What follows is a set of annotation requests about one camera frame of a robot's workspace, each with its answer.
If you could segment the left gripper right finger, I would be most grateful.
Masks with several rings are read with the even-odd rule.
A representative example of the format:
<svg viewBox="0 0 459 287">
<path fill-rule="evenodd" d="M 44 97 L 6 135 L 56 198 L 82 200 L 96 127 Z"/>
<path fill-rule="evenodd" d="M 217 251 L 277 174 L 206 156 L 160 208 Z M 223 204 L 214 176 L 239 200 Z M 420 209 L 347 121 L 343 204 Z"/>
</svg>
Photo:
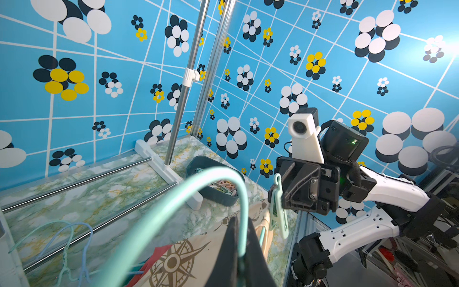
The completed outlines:
<svg viewBox="0 0 459 287">
<path fill-rule="evenodd" d="M 276 287 L 251 220 L 247 228 L 244 279 L 246 287 Z"/>
</svg>

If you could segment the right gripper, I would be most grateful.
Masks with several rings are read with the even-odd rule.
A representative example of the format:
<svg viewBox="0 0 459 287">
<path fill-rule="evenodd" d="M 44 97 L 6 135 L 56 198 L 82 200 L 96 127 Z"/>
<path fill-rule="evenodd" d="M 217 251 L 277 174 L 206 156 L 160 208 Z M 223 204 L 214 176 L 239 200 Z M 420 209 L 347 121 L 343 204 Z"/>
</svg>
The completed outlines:
<svg viewBox="0 0 459 287">
<path fill-rule="evenodd" d="M 321 215 L 335 212 L 341 197 L 350 202 L 363 202 L 377 184 L 355 161 L 320 164 L 278 157 L 274 171 L 281 175 L 283 209 Z"/>
</svg>

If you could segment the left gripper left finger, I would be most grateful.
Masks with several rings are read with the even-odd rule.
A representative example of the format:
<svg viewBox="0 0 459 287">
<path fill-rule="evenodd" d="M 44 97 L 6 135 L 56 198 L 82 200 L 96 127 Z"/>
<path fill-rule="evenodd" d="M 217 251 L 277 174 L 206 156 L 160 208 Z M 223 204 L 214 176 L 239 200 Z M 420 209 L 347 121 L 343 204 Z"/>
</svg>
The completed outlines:
<svg viewBox="0 0 459 287">
<path fill-rule="evenodd" d="M 238 273 L 239 220 L 230 219 L 214 268 L 205 287 L 236 287 Z"/>
</svg>

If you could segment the beige compass print t-shirt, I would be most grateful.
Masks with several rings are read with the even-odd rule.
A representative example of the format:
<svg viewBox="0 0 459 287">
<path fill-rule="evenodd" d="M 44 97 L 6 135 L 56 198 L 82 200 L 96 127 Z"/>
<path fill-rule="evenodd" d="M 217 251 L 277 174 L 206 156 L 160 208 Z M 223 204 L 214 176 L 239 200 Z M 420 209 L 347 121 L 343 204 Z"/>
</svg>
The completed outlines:
<svg viewBox="0 0 459 287">
<path fill-rule="evenodd" d="M 148 270 L 134 287 L 205 287 L 214 268 L 230 219 L 240 218 L 235 212 L 223 218 L 206 233 L 181 240 Z M 267 260 L 273 232 L 267 200 L 259 200 L 249 208 L 264 258 Z M 244 259 L 238 261 L 237 284 L 245 286 Z"/>
</svg>

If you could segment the mint green clothespin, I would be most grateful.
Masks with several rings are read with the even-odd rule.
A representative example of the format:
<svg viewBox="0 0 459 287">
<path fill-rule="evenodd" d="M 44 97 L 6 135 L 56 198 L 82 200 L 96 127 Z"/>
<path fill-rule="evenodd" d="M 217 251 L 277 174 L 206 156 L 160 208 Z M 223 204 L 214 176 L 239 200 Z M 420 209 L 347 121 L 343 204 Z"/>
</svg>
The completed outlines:
<svg viewBox="0 0 459 287">
<path fill-rule="evenodd" d="M 282 206 L 282 177 L 279 173 L 274 175 L 274 189 L 271 193 L 270 202 L 270 230 L 279 229 L 280 236 L 287 239 L 289 236 L 288 217 Z"/>
</svg>

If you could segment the mint green wire hanger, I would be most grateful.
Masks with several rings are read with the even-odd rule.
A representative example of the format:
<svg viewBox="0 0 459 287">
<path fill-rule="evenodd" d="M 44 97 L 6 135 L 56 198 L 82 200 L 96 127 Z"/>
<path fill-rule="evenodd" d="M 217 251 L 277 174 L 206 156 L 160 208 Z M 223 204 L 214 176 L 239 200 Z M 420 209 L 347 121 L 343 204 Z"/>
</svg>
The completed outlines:
<svg viewBox="0 0 459 287">
<path fill-rule="evenodd" d="M 218 180 L 232 182 L 239 194 L 240 227 L 237 242 L 238 258 L 244 259 L 246 254 L 249 201 L 243 178 L 237 171 L 229 167 L 213 167 L 186 179 L 177 187 L 162 196 L 158 203 L 131 229 L 130 233 L 120 243 L 118 249 L 105 264 L 96 277 L 97 287 L 120 287 L 131 266 L 148 246 L 168 219 L 199 190 Z"/>
</svg>

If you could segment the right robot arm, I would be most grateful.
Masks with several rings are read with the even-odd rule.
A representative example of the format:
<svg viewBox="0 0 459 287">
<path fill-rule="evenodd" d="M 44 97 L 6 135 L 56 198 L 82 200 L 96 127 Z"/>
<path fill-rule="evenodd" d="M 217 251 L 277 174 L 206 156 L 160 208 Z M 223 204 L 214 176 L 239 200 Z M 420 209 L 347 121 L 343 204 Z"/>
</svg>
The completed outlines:
<svg viewBox="0 0 459 287">
<path fill-rule="evenodd" d="M 326 132 L 310 116 L 289 119 L 292 156 L 276 160 L 268 200 L 273 219 L 286 228 L 286 210 L 327 214 L 340 199 L 374 202 L 364 215 L 332 230 L 312 233 L 294 246 L 288 285 L 312 287 L 351 251 L 390 237 L 415 239 L 431 232 L 445 203 L 413 182 L 357 163 L 368 139 L 331 120 Z"/>
</svg>

